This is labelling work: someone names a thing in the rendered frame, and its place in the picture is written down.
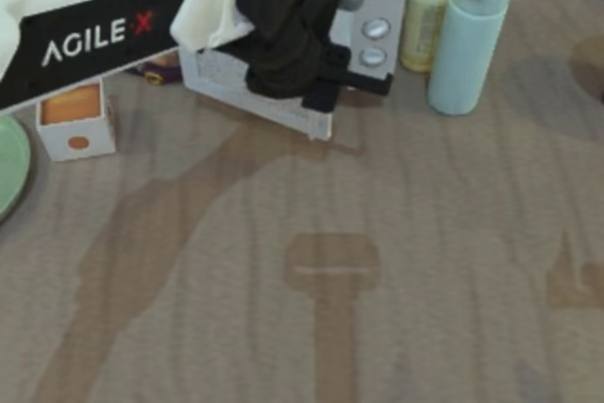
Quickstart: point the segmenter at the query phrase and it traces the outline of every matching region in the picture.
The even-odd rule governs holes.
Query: brown circular mark
[[[585,92],[604,103],[604,36],[580,42],[570,59],[573,77]]]
[[[76,136],[69,139],[69,146],[74,150],[85,150],[91,145],[91,142],[82,136]]]

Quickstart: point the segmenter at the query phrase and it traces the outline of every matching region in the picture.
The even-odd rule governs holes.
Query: orange circle
[[[90,145],[91,142],[87,138],[82,136],[72,137],[69,140],[69,146],[72,147],[74,150],[85,150]]]

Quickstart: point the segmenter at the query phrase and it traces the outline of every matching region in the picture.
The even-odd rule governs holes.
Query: green bowl
[[[17,204],[30,165],[31,148],[25,130],[12,116],[0,116],[0,223]]]

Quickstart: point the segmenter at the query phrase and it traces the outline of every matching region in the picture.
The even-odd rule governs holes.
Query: bottle
[[[408,0],[400,61],[410,71],[427,73],[434,53],[447,0]]]
[[[510,0],[449,0],[428,83],[428,103],[446,115],[477,105]]]

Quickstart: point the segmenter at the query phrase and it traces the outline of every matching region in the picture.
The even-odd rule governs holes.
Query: wooden table
[[[604,2],[515,1],[472,115],[401,71],[330,144],[107,86],[120,153],[36,141],[0,227],[0,403],[602,401]]]

